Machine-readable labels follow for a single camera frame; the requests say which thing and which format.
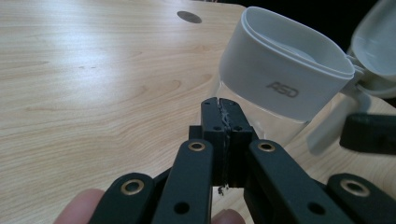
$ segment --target screw hole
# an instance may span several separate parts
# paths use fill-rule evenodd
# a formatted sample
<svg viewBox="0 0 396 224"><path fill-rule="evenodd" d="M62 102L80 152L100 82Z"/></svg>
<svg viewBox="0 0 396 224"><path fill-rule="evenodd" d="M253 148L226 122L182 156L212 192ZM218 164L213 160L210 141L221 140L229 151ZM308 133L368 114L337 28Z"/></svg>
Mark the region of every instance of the screw hole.
<svg viewBox="0 0 396 224"><path fill-rule="evenodd" d="M311 212L321 216L323 216L326 213L326 210L318 203L309 203L308 209Z"/></svg>
<svg viewBox="0 0 396 224"><path fill-rule="evenodd" d="M175 204L174 210L178 214L186 214L190 210L190 206L187 203L177 203Z"/></svg>
<svg viewBox="0 0 396 224"><path fill-rule="evenodd" d="M341 187L355 196L367 197L370 195L370 190L355 180L343 179L341 180Z"/></svg>
<svg viewBox="0 0 396 224"><path fill-rule="evenodd" d="M122 184L121 192L125 195L134 195L140 192L144 186L145 183L139 179L128 180Z"/></svg>
<svg viewBox="0 0 396 224"><path fill-rule="evenodd" d="M205 144L200 142L193 142L189 144L189 149L192 151L202 151L205 149Z"/></svg>
<svg viewBox="0 0 396 224"><path fill-rule="evenodd" d="M275 150L275 147L268 143L259 143L258 147L262 151L266 151L266 152L272 152Z"/></svg>

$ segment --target white object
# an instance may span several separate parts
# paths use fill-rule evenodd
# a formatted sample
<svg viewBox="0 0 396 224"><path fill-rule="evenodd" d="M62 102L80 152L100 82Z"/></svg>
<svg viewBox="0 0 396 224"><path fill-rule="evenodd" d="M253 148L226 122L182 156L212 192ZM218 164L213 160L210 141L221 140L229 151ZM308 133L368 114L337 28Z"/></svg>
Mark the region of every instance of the white object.
<svg viewBox="0 0 396 224"><path fill-rule="evenodd" d="M396 1L379 2L346 55L297 21L248 7L222 55L215 95L238 102L261 137L286 144L348 82L375 96L396 96L395 25Z"/></svg>

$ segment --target human finger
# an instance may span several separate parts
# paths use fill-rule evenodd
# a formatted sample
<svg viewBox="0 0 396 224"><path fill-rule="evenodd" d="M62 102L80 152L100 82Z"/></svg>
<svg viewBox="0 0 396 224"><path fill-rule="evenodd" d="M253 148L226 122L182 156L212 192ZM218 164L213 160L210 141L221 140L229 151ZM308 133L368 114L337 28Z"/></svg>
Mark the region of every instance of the human finger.
<svg viewBox="0 0 396 224"><path fill-rule="evenodd" d="M66 206L54 224L87 224L104 194L101 189L82 191Z"/></svg>

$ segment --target table surface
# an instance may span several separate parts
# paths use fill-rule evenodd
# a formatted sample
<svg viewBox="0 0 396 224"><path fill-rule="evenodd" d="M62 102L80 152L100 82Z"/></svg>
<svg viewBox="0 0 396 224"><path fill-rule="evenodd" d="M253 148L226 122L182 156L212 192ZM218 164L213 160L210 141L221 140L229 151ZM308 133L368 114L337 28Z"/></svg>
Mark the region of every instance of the table surface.
<svg viewBox="0 0 396 224"><path fill-rule="evenodd" d="M243 10L170 0L2 2L0 223L51 223L84 189L170 167ZM365 100L368 112L396 114ZM394 157L339 147L332 124L340 116L327 115L353 106L335 96L286 149L318 181L351 173L396 198ZM241 192L215 195L213 214L233 208L251 223Z"/></svg>

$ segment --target black plastic part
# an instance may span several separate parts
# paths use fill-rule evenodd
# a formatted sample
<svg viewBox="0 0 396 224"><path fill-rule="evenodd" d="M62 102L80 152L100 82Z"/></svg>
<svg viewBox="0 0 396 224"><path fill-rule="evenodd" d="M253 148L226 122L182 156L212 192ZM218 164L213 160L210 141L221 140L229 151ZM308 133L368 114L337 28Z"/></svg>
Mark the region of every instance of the black plastic part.
<svg viewBox="0 0 396 224"><path fill-rule="evenodd" d="M254 137L257 137L253 128L248 123L239 104L227 99L219 100L219 107L223 120L229 127L228 161L226 176L230 188L242 188L245 186L248 177L248 165L246 164L245 153Z"/></svg>
<svg viewBox="0 0 396 224"><path fill-rule="evenodd" d="M253 141L247 153L247 163L265 193L265 198L249 195L257 191L257 187L249 185L251 181L247 182L246 189L250 192L245 201L255 223L266 223L262 214L267 207L252 198L258 202L268 201L273 206L272 223L352 223L279 144Z"/></svg>
<svg viewBox="0 0 396 224"><path fill-rule="evenodd" d="M396 155L396 116L365 113L347 116L340 146L359 152Z"/></svg>
<svg viewBox="0 0 396 224"><path fill-rule="evenodd" d="M189 138L202 138L213 145L214 186L245 186L248 166L244 154L258 137L238 103L216 97L203 101L201 126L190 126Z"/></svg>
<svg viewBox="0 0 396 224"><path fill-rule="evenodd" d="M326 190L356 223L396 223L396 202L356 175L333 175Z"/></svg>
<svg viewBox="0 0 396 224"><path fill-rule="evenodd" d="M224 144L227 137L226 132L219 111L218 99L213 97L203 101L201 103L201 134L197 138L205 139L210 142L214 148L214 186L221 186L226 181L226 177L224 176L224 170L226 168L225 154L227 151Z"/></svg>
<svg viewBox="0 0 396 224"><path fill-rule="evenodd" d="M152 223L209 223L213 147L202 139L183 143L177 153Z"/></svg>
<svg viewBox="0 0 396 224"><path fill-rule="evenodd" d="M130 187L123 186L131 180L141 182L132 182ZM126 189L127 192L134 192L135 190L137 193L127 195L122 189ZM89 223L149 223L153 212L152 206L154 205L152 201L153 192L154 181L148 175L138 173L123 175L108 188Z"/></svg>

